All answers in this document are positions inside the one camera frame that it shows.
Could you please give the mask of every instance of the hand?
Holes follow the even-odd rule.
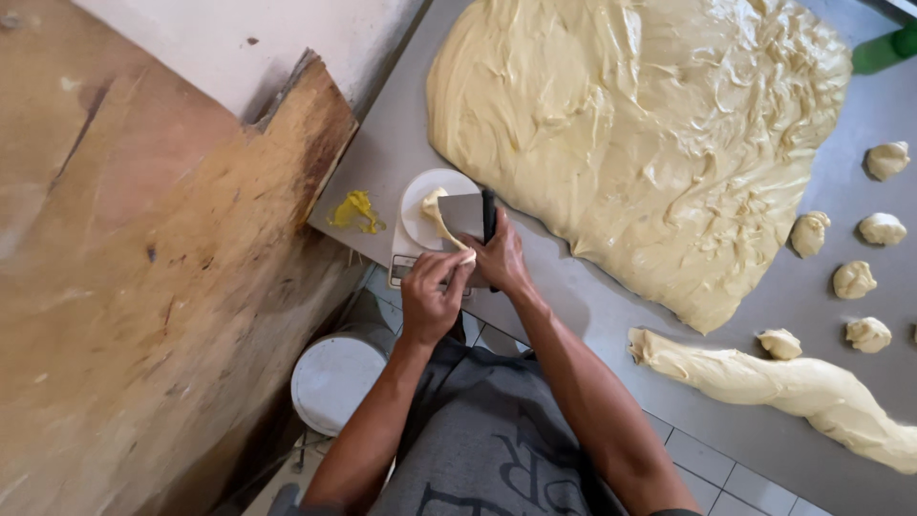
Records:
[[[532,285],[522,255],[522,239],[515,232],[505,209],[497,208],[497,230],[487,245],[465,233],[459,238],[478,253],[478,268],[484,279],[507,296]]]
[[[404,331],[402,339],[433,347],[455,324],[461,309],[461,294],[474,270],[474,262],[459,265],[471,251],[425,252],[402,280]],[[455,269],[446,291],[439,283]]]

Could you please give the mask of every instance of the metal scraper blade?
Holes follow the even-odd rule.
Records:
[[[484,240],[484,201],[481,194],[442,196],[438,202],[443,223],[452,236],[457,238],[459,233],[468,233],[480,241]]]

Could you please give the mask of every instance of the person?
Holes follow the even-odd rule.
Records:
[[[424,253],[403,280],[402,336],[299,511],[696,516],[636,400],[539,295],[505,210],[486,246],[461,238],[469,250]],[[471,250],[476,263],[459,265]],[[454,336],[475,266],[512,301],[536,360]]]

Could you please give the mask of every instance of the forearm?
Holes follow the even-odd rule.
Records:
[[[551,392],[570,428],[589,454],[598,472],[615,488],[633,513],[672,509],[666,495],[685,499],[687,490],[676,493],[645,493],[673,480],[676,491],[684,489],[674,465],[653,432],[639,404],[617,375],[554,314],[530,284],[508,293],[525,327]],[[660,507],[647,508],[655,498]]]
[[[389,363],[328,451],[303,506],[368,510],[398,450],[417,382],[432,347],[399,340]]]

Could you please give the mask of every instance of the green object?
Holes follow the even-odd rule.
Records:
[[[860,43],[854,49],[854,73],[876,73],[914,55],[917,55],[917,21],[901,30]]]

